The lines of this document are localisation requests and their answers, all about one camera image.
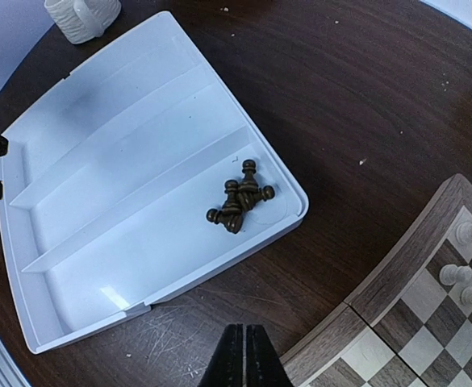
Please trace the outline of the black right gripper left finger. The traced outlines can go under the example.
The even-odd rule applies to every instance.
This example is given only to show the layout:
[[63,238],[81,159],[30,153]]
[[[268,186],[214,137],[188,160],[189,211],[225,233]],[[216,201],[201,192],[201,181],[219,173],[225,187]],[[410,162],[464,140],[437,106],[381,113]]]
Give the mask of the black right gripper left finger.
[[224,328],[199,386],[243,385],[243,338],[242,324]]

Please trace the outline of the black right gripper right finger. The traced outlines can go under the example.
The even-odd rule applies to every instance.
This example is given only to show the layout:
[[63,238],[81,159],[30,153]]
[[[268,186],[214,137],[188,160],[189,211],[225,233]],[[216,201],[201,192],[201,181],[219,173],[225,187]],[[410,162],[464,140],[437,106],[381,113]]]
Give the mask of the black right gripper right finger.
[[293,386],[262,325],[246,327],[245,368],[248,387]]

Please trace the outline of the white plastic compartment tray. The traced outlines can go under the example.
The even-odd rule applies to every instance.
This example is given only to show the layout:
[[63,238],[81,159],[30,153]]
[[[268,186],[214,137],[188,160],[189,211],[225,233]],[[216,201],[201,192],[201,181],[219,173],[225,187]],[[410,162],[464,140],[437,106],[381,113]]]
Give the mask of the white plastic compartment tray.
[[[5,131],[0,233],[27,348],[84,339],[296,228],[308,196],[168,11],[59,80]],[[275,197],[207,221],[256,162]]]

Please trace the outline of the dark pawn sideways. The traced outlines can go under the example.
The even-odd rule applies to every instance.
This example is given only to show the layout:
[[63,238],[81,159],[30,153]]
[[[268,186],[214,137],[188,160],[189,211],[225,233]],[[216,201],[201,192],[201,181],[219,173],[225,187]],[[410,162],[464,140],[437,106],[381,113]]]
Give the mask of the dark pawn sideways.
[[258,189],[256,193],[240,191],[237,197],[243,208],[243,211],[250,211],[258,202],[266,202],[273,199],[275,197],[275,191],[273,186],[266,185],[262,189]]

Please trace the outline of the dark pawn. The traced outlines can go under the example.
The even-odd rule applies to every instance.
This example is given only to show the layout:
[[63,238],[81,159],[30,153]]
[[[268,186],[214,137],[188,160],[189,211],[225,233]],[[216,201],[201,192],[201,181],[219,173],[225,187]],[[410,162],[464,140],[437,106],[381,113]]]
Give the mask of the dark pawn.
[[247,159],[242,163],[242,173],[244,177],[239,184],[239,191],[247,193],[256,193],[259,189],[258,183],[254,177],[257,172],[257,165],[254,160]]

